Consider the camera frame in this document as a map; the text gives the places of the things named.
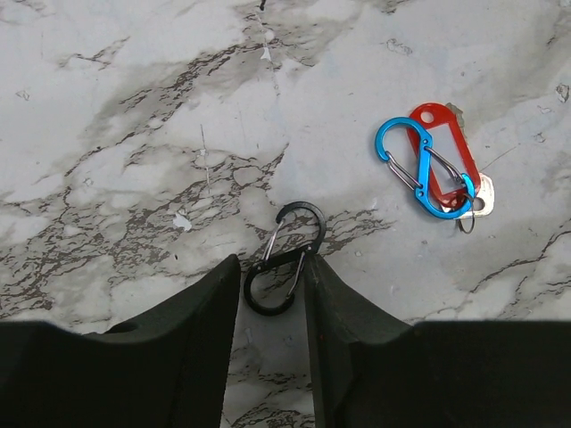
black carabiner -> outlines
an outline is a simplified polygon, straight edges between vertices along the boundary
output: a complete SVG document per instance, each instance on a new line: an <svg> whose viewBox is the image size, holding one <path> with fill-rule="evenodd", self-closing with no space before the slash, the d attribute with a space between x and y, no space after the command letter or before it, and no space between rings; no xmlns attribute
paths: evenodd
<svg viewBox="0 0 571 428"><path fill-rule="evenodd" d="M301 209L310 211L317 218L319 223L318 236L311 243L306 243L305 245L302 245L301 247L294 250L271 256L271 251L274 248L274 243L276 243L277 232L279 232L279 229L284 225L284 217L294 210ZM264 251L262 260L254 263L252 267L248 269L248 273L246 274L246 279L244 281L244 299L246 300L246 303L255 312L265 317L273 317L275 315L283 314L294 304L294 292L295 288L297 287L297 283L300 280L300 273L303 270L303 261L305 260L305 256L307 254L316 254L319 251L319 246L321 246L321 243L323 243L323 238L325 238L326 232L325 216L318 207L309 202L288 203L277 214L276 223L277 227L269 239L268 246ZM293 263L296 260L299 260L299 262L295 271L294 285L292 285L292 288L290 288L289 292L287 292L284 302L274 308L267 308L258 303L252 296L253 279L263 272L268 272L273 268L280 267L287 263Z"/></svg>

red plastic tag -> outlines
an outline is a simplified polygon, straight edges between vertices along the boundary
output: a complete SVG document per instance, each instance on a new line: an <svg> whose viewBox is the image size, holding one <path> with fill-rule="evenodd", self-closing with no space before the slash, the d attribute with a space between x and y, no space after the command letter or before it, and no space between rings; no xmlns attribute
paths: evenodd
<svg viewBox="0 0 571 428"><path fill-rule="evenodd" d="M476 168L476 163L474 162L472 153L470 153L470 150L468 149L468 144L464 139L462 129L456 120L456 115L444 105L438 103L426 103L418 106L410 114L410 118L420 123L420 125L422 125L422 127L428 132L430 132L430 129L440 127L442 125L447 126L450 129L454 143L458 149L459 156L464 163L464 170L474 182L474 187L476 188L477 193L480 190L481 185L480 174ZM409 134L409 140L412 144L412 149L418 156L418 148L420 145L418 134L414 131L414 129L407 129L407 133ZM430 194L444 207L456 208L464 202L465 193L463 188L455 189L449 191L448 193L443 193L441 190L442 188L436 179L436 175L434 174L434 169L430 169L429 185Z"/></svg>

white paint chip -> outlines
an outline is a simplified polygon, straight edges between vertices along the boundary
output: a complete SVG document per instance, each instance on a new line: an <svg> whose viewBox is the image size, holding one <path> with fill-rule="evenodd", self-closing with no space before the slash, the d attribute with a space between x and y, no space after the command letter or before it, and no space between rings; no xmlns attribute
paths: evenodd
<svg viewBox="0 0 571 428"><path fill-rule="evenodd" d="M246 333L246 339L248 340L248 343L253 343L252 329L248 327L244 330L244 332Z"/></svg>
<svg viewBox="0 0 571 428"><path fill-rule="evenodd" d="M158 118L153 118L149 120L147 126L152 129L159 129L164 125L164 122Z"/></svg>
<svg viewBox="0 0 571 428"><path fill-rule="evenodd" d="M261 60L268 60L271 62L271 55L269 54L269 49L264 46L264 54L260 58Z"/></svg>
<svg viewBox="0 0 571 428"><path fill-rule="evenodd" d="M81 229L79 227L75 227L72 225L65 225L63 227L63 234L65 236L77 235L79 232L81 232Z"/></svg>
<svg viewBox="0 0 571 428"><path fill-rule="evenodd" d="M274 34L274 32L269 29L268 31L266 31L264 33L264 37L266 38L266 42L271 42L274 38L276 38L276 35Z"/></svg>
<svg viewBox="0 0 571 428"><path fill-rule="evenodd" d="M188 232L190 229L193 228L192 223L186 217L181 216L179 213L175 212L175 217L172 219L172 223L176 227L183 227L185 232Z"/></svg>

carabiner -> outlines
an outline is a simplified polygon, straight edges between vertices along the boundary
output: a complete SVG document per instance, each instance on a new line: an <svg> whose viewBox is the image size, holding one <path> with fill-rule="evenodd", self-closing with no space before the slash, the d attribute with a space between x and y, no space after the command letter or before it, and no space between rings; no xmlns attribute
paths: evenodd
<svg viewBox="0 0 571 428"><path fill-rule="evenodd" d="M386 131L397 126L413 128L420 136L417 178L414 178L406 169L399 165L399 163L394 160L391 153L387 152L383 147L383 138L385 138ZM473 201L476 197L476 189L474 188L474 183L468 174L460 174L453 165L434 151L432 145L432 136L428 134L428 131L422 128L417 121L411 118L393 118L386 121L378 130L377 136L375 137L375 148L377 149L378 157L381 158L382 161L388 162L391 171L414 191L414 195L420 204L435 217L442 219L455 219L470 210L470 207L472 206L471 200ZM446 168L452 178L466 187L466 193L470 198L466 198L464 204L457 210L444 212L442 210L438 210L430 202L428 180L430 178L430 161L433 156Z"/></svg>
<svg viewBox="0 0 571 428"><path fill-rule="evenodd" d="M271 251L274 248L274 243L276 243L277 232L279 232L281 227L284 225L284 217L290 212L300 209L310 211L317 218L319 223L318 236L311 243L307 243L294 250L282 252L272 256ZM265 317L273 317L275 315L283 314L294 304L294 292L300 280L305 256L307 254L315 254L319 251L319 246L321 246L321 243L323 243L323 238L325 238L326 232L325 216L318 207L309 202L288 203L277 214L276 223L277 227L274 230L272 236L269 238L268 245L266 246L266 250L264 251L261 260L254 263L252 267L248 269L248 273L246 274L246 279L244 281L244 299L246 300L246 303L255 312ZM273 268L280 267L287 263L292 263L296 260L299 261L297 264L297 269L295 270L294 284L290 288L289 292L287 292L284 302L274 308L267 308L258 303L252 296L253 279L262 272L268 272Z"/></svg>

red key tag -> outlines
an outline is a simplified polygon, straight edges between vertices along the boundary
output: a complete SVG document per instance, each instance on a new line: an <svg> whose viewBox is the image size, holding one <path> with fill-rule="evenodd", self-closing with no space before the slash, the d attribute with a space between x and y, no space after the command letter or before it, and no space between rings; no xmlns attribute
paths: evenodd
<svg viewBox="0 0 571 428"><path fill-rule="evenodd" d="M456 115L446 106L438 103L426 103L418 106L410 118L416 120L426 129L433 138L433 148L439 152L460 173L466 173L476 188L480 190L480 174L468 144L462 134ZM420 139L414 129L407 129L409 140L414 152L418 156ZM430 169L430 194L442 206L448 208L459 207L464 202L465 190L455 183L449 173L440 165L433 163Z"/></svg>

